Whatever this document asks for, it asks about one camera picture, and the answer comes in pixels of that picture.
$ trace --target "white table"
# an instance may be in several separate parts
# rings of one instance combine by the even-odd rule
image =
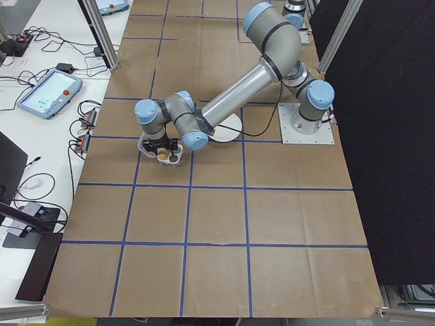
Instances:
[[[112,43],[120,44],[128,15],[129,10],[104,17]],[[49,31],[58,31],[62,37],[70,41],[95,43],[76,0],[42,0],[27,24],[27,28],[33,25],[46,27]],[[71,63],[77,68],[86,67],[83,61],[84,56],[67,45],[55,53],[42,52],[42,46],[48,41],[32,42],[22,58],[16,58],[10,66],[0,67],[0,75],[18,76],[23,70],[36,73],[42,69],[54,67],[58,62]],[[104,65],[102,59],[91,59],[90,64],[92,67]],[[56,179],[56,187],[43,201],[59,204],[68,212],[72,204],[67,157],[67,144],[71,135],[68,128],[73,120],[79,118],[77,114],[78,103],[87,99],[102,102],[109,83],[110,72],[98,74],[95,77],[87,77],[85,71],[75,73],[75,75],[84,79],[82,89],[51,120],[41,119],[19,108],[14,111],[0,112],[0,130],[28,154],[29,162],[37,156],[42,157],[40,161],[25,170],[22,180],[35,173],[46,172],[53,175]],[[0,81],[0,109],[12,107],[15,99],[24,88],[25,86],[19,86],[15,81]],[[84,111],[92,108],[92,105],[84,105],[83,107]],[[80,129],[79,123],[75,125],[73,132],[77,132],[78,129]],[[77,187],[83,162],[72,153],[71,163],[75,187]],[[47,182],[42,187],[27,190],[26,194],[32,198],[44,195],[51,187],[48,179],[44,179],[44,181]],[[65,214],[61,213],[59,219],[64,218]],[[6,219],[3,224],[8,225],[10,222],[10,219]],[[3,243],[5,233],[5,228],[0,228],[0,244]],[[34,250],[0,247],[0,308],[26,305],[26,303],[19,302],[14,298],[33,253]],[[44,323],[45,320],[45,317],[37,317],[8,321],[8,323]]]
[[[120,45],[121,43],[129,12],[130,8],[125,12],[103,17],[110,39],[114,45]],[[77,0],[42,0],[25,29],[31,26],[45,27],[47,31],[59,32],[60,36],[68,41],[95,44],[95,39],[90,32]],[[2,66],[0,68],[0,75],[17,76],[23,70],[30,70],[36,73],[43,69],[55,67],[59,62],[71,63],[75,68],[79,69],[86,68],[84,56],[68,44],[64,44],[57,52],[42,52],[41,49],[51,40],[58,41],[58,39],[53,37],[46,41],[32,41],[22,58],[7,58],[4,62],[5,65],[10,64],[13,60],[14,63],[10,66]],[[53,44],[48,49],[54,49],[56,47],[57,45]],[[87,53],[91,52],[94,46],[77,47]],[[90,58],[88,59],[88,63],[91,67],[104,65],[101,57]],[[85,71],[77,71],[75,75],[88,78]],[[110,78],[110,72],[100,73],[95,77],[108,79]]]

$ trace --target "black panel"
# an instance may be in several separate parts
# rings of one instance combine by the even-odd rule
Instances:
[[[27,154],[0,132],[0,202],[10,204],[15,196],[24,168]]]
[[[435,282],[434,17],[434,1],[365,0],[326,73],[382,285]]]
[[[324,56],[326,47],[331,40],[332,34],[334,34],[335,28],[348,2],[349,0],[320,1],[319,5],[316,7],[310,19],[310,25],[313,29],[315,47],[319,59]]]
[[[62,234],[43,233],[41,235],[41,240],[39,240],[15,299],[42,301],[47,291],[61,240]]]

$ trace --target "blue joint cap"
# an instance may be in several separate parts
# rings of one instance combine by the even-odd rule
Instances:
[[[192,97],[190,96],[190,94],[187,90],[182,90],[182,91],[177,92],[175,94],[180,96],[182,99],[184,99],[185,102],[189,105],[189,108],[191,110],[193,110],[195,108],[195,104],[193,103]]]
[[[304,18],[300,14],[285,15],[285,19],[299,31],[304,26]]]
[[[153,100],[140,100],[135,105],[135,115],[140,124],[150,124],[156,119],[158,105]]]
[[[189,132],[181,139],[191,151],[197,151],[198,149],[203,148],[209,141],[207,134],[202,131]]]
[[[331,84],[322,80],[315,80],[308,86],[308,100],[319,110],[326,110],[334,100],[334,88]]]
[[[243,22],[243,31],[245,34],[247,34],[247,31],[251,27],[254,20],[266,9],[273,7],[269,2],[261,2],[254,7],[247,13],[245,22]]]

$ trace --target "computer monitor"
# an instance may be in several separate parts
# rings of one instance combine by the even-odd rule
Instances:
[[[43,212],[28,214],[11,206],[27,163],[27,154],[14,142],[0,132],[0,225],[5,217],[20,221],[29,228],[16,234],[9,233],[3,241],[3,247],[34,249],[43,232],[52,232],[59,215],[59,209],[44,208]]]

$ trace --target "white circular plate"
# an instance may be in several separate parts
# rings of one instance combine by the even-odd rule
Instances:
[[[242,130],[242,121],[235,114],[230,115],[220,124],[223,126],[231,127],[236,130]],[[209,135],[209,137],[214,141],[218,141],[220,143],[226,143],[228,141],[232,141],[236,139],[239,135],[240,132],[217,126],[215,128],[215,133],[213,134],[213,136]]]

